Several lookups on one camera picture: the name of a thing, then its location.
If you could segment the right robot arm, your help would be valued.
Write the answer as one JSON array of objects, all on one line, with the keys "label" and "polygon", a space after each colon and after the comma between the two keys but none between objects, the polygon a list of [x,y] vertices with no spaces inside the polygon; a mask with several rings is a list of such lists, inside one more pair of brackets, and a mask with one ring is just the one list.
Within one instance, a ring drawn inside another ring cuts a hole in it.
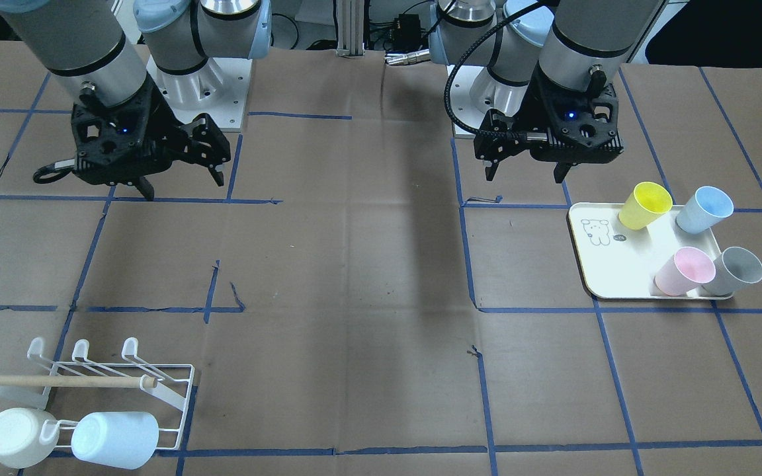
[{"label": "right robot arm", "polygon": [[271,3],[136,1],[133,14],[154,73],[106,1],[0,1],[0,15],[73,99],[75,153],[37,169],[37,184],[73,174],[152,201],[148,176],[182,161],[224,185],[233,154],[215,115],[232,105],[235,83],[218,60],[267,55]]}]

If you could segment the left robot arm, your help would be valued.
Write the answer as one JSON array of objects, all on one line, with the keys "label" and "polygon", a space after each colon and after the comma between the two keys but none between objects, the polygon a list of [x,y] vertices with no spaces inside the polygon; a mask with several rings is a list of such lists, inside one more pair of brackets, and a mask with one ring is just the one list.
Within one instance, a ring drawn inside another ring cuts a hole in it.
[{"label": "left robot arm", "polygon": [[[618,132],[616,73],[643,40],[661,1],[437,1],[427,34],[433,63],[452,71],[444,109],[474,136],[485,178],[529,151],[554,164],[554,180],[578,165],[606,165],[624,151]],[[493,104],[478,126],[451,100],[465,65],[484,67],[500,85],[522,87],[520,105]]]}]

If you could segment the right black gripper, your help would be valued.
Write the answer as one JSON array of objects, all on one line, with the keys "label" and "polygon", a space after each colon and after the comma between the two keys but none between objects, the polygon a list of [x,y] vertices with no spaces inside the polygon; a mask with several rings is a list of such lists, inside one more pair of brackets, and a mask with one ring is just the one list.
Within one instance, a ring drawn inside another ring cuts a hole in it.
[{"label": "right black gripper", "polygon": [[204,167],[224,186],[224,163],[230,144],[206,112],[190,123],[175,117],[152,79],[117,106],[107,106],[93,84],[84,83],[81,103],[73,105],[71,126],[76,152],[73,174],[89,184],[131,184],[148,202],[155,190],[148,175],[183,161]]}]

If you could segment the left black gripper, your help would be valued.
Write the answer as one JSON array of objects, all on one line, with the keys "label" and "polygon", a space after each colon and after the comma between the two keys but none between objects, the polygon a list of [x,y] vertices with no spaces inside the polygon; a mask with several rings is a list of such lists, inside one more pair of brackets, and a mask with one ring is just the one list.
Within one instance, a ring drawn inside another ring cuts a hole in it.
[{"label": "left black gripper", "polygon": [[574,165],[610,163],[623,153],[613,85],[598,66],[582,76],[592,85],[574,91],[551,81],[536,66],[516,114],[506,116],[495,108],[487,112],[481,127],[498,138],[474,140],[474,156],[484,161],[487,181],[495,180],[502,160],[525,150],[533,159],[556,163],[557,184],[563,183]]}]

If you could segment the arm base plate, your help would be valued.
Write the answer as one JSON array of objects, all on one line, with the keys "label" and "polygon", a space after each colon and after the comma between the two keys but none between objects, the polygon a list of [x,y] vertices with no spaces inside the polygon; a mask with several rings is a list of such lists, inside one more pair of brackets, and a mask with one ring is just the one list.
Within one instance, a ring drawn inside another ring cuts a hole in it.
[{"label": "arm base plate", "polygon": [[253,61],[246,58],[209,58],[194,73],[170,75],[149,58],[146,69],[183,123],[206,112],[223,132],[242,132],[252,66]]},{"label": "arm base plate", "polygon": [[526,90],[526,85],[514,87],[499,83],[486,67],[464,65],[454,76],[450,101],[454,114],[468,126],[477,128],[491,108],[506,116],[516,114]]}]

